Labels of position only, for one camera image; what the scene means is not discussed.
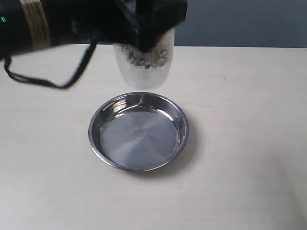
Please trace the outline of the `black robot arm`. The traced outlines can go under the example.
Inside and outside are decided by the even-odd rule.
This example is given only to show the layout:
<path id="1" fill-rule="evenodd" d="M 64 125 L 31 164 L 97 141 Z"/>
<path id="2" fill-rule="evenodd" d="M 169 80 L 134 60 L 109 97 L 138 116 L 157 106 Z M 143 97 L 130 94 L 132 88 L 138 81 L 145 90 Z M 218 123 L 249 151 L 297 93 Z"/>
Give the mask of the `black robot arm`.
<path id="1" fill-rule="evenodd" d="M 3 0 L 0 55 L 97 39 L 142 52 L 186 18 L 185 0 Z"/>

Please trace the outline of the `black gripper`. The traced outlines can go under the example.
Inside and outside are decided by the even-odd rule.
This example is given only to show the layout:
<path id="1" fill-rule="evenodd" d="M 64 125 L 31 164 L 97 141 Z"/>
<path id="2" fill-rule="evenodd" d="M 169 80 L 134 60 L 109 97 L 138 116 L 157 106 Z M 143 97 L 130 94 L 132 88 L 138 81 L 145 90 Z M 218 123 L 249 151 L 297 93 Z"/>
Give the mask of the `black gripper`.
<path id="1" fill-rule="evenodd" d="M 43 46 L 96 39 L 146 53 L 185 20 L 187 8 L 187 0 L 137 0 L 136 12 L 121 0 L 45 0 Z"/>

